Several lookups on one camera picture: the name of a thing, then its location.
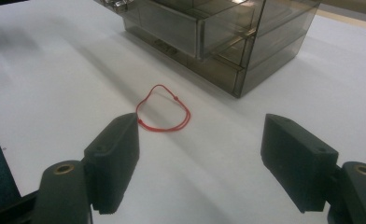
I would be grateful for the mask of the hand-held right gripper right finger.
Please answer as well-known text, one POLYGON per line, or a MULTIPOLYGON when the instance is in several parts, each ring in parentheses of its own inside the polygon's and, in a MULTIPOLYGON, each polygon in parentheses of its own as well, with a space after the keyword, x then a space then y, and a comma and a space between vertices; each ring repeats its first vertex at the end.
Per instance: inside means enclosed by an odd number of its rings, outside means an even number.
POLYGON ((366 224, 366 163, 337 164, 339 153, 295 121, 265 116, 260 155, 298 210, 330 206, 329 224, 366 224))

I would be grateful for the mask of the smoky transparent drawer organizer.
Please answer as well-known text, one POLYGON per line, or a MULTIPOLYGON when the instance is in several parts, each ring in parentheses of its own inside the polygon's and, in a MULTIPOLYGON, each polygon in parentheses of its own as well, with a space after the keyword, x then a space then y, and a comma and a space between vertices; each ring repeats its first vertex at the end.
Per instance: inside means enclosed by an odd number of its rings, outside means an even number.
POLYGON ((256 32, 204 60, 123 19, 127 32, 236 98, 256 88, 300 51, 321 0, 263 0, 256 32))

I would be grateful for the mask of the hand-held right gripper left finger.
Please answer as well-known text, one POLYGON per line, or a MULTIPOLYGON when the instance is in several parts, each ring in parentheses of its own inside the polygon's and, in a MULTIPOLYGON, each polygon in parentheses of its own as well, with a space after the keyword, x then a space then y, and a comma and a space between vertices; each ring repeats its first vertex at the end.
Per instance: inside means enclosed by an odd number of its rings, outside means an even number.
POLYGON ((138 159, 136 114, 113 119, 84 149, 82 160, 61 161, 44 171, 31 224, 92 224, 94 211, 115 213, 138 159))

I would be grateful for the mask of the transparent pulled-out drawer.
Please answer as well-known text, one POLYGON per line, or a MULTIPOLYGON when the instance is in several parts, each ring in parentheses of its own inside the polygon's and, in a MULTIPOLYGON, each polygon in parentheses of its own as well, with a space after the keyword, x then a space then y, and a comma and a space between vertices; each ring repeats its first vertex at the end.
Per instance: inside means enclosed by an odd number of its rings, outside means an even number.
POLYGON ((255 33, 263 7, 263 0, 94 1, 197 60, 255 33))

